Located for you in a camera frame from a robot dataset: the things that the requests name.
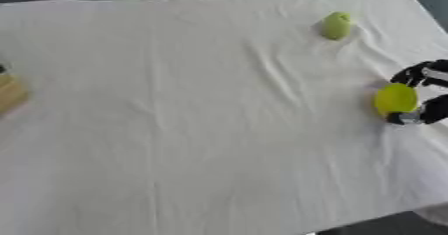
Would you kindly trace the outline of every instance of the white cloth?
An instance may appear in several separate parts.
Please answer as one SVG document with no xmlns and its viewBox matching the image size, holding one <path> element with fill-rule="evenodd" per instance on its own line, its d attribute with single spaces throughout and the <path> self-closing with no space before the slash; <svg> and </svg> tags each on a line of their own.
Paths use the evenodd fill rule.
<svg viewBox="0 0 448 235">
<path fill-rule="evenodd" d="M 351 35 L 319 36 L 339 10 Z M 305 234 L 448 202 L 446 123 L 371 104 L 448 57 L 415 0 L 11 4 L 0 55 L 33 92 L 0 122 L 2 235 Z"/>
</svg>

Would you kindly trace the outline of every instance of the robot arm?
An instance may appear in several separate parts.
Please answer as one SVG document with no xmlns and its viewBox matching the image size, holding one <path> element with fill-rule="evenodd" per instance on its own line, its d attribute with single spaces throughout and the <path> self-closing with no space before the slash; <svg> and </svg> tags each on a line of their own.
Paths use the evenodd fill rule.
<svg viewBox="0 0 448 235">
<path fill-rule="evenodd" d="M 448 60 L 423 62 L 409 67 L 395 75 L 392 83 L 402 83 L 416 87 L 437 85 L 448 88 Z M 448 95 L 430 99 L 412 113 L 395 112 L 389 114 L 387 121 L 394 124 L 425 123 L 432 124 L 448 118 Z"/>
<path fill-rule="evenodd" d="M 391 82 L 410 87 L 422 83 L 423 86 L 436 85 L 448 88 L 448 60 L 419 63 L 396 74 Z"/>
</svg>

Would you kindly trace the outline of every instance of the table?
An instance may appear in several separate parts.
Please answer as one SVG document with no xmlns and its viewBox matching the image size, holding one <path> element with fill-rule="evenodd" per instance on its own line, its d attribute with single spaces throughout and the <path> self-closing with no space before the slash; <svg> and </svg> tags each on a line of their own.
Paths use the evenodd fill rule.
<svg viewBox="0 0 448 235">
<path fill-rule="evenodd" d="M 342 41 L 317 31 L 333 11 Z M 1 6 L 32 97 L 0 121 L 0 231 L 305 234 L 446 203 L 447 123 L 385 124 L 371 97 L 447 54 L 415 0 Z"/>
</svg>

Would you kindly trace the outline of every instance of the apple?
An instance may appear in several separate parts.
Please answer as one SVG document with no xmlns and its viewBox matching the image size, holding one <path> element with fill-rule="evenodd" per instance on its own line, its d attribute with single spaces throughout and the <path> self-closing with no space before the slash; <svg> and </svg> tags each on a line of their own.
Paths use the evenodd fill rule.
<svg viewBox="0 0 448 235">
<path fill-rule="evenodd" d="M 322 35 L 328 39 L 340 40 L 350 34 L 350 28 L 350 15 L 344 12 L 334 12 L 324 19 Z"/>
</svg>

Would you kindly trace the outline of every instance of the wooden block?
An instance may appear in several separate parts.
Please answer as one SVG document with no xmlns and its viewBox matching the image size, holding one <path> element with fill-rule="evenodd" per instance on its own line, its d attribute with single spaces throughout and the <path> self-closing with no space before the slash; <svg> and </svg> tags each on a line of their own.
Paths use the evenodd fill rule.
<svg viewBox="0 0 448 235">
<path fill-rule="evenodd" d="M 0 87 L 0 115 L 18 106 L 28 98 L 28 91 L 15 77 Z"/>
</svg>

